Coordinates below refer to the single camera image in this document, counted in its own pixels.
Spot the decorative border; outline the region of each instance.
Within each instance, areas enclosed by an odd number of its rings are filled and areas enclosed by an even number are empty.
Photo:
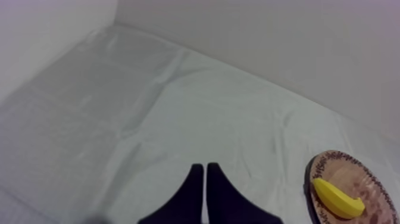
[[[393,202],[390,199],[389,194],[386,192],[386,190],[384,189],[382,184],[378,181],[378,179],[372,174],[372,172],[368,168],[366,168],[360,161],[353,158],[351,155],[340,152],[340,151],[328,151],[328,152],[322,153],[320,155],[322,155],[322,156],[320,158],[318,158],[319,161],[318,161],[317,165],[315,166],[315,173],[312,176],[313,179],[322,178],[322,174],[325,171],[325,165],[328,160],[345,159],[346,161],[350,161],[350,163],[362,168],[365,171],[365,173],[367,174],[367,176],[369,178],[371,178],[372,182],[379,187],[379,190],[382,192],[382,194],[385,197],[385,201],[387,202],[390,209],[392,210],[392,219],[393,219],[394,224],[399,224],[399,220],[398,220],[398,217],[396,214],[396,208],[393,205]],[[322,207],[322,205],[319,203],[319,201],[317,201],[317,207],[318,208]],[[320,212],[318,213],[318,216],[320,217],[322,223],[331,224],[328,220],[327,214],[324,213],[324,210],[320,210]]]

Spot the banana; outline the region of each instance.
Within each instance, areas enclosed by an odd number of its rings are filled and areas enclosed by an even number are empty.
[[[344,219],[360,216],[365,205],[360,198],[353,199],[321,178],[313,180],[315,191],[322,203],[335,215]]]

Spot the white fabric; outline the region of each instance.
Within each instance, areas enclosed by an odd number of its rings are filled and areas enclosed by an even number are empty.
[[[361,160],[400,206],[399,145],[124,27],[94,33],[13,94],[0,107],[0,149],[1,223],[71,223],[94,213],[135,223],[176,192],[192,163],[212,161],[286,224],[310,223],[305,166],[325,150]]]

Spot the wrinkled sheet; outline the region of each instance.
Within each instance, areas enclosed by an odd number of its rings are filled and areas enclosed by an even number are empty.
[[[90,35],[0,107],[0,223],[135,223],[192,163],[288,223],[310,223],[307,163],[361,160],[400,207],[400,147],[264,79],[146,33]],[[207,223],[204,206],[203,222]]]

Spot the round wooden board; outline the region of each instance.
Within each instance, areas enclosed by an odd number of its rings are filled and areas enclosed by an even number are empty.
[[[365,204],[360,217],[346,220],[332,214],[319,200],[311,181],[322,178],[352,198]],[[311,160],[305,177],[311,218],[323,224],[399,224],[389,194],[379,180],[360,161],[340,151],[326,151]]]

